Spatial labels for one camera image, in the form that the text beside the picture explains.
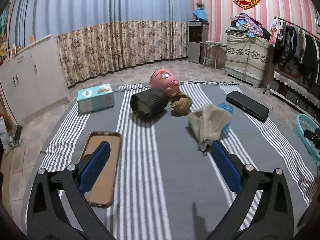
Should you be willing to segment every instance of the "pink and white striped wall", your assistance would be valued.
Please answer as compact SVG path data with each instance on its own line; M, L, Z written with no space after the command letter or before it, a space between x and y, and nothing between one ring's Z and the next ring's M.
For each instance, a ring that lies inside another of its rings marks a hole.
M316 9L311 0L261 0L254 8L244 10L232 0L192 0L204 3L208 14L209 40L226 41L226 28L230 26L230 17L245 12L263 24L269 30L274 16L296 23L316 34Z

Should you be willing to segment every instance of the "laundry basket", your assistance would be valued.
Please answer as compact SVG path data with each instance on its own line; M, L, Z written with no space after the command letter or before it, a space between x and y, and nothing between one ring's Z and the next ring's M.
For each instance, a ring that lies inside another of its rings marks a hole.
M319 128L319 126L307 115L305 114L298 114L297 120L296 120L296 128L295 133L298 135L298 137L301 139L305 147L307 148L309 154L313 158L316 165L320 166L320 154L319 150L315 148L315 145L312 141L304 137L304 130L308 129L312 132L315 132L316 128Z

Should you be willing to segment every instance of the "floral curtain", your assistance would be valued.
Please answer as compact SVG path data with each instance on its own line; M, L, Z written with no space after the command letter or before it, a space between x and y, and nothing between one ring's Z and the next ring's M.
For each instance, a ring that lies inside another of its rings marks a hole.
M68 86L145 62L187 56L188 24L169 21L110 22L57 37Z

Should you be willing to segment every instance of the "white cabinet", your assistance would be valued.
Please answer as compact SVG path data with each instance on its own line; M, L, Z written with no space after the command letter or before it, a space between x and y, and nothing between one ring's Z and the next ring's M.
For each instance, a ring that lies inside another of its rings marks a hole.
M69 100L54 36L31 44L1 65L0 82L10 111L22 124Z

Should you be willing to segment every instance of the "green plant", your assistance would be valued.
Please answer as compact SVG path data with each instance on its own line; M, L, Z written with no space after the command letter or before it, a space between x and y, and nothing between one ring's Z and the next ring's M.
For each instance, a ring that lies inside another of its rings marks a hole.
M201 9L201 10L203 10L203 9L205 8L204 3L199 3L199 2L197 2L197 3L196 3L196 6L198 7L198 9Z

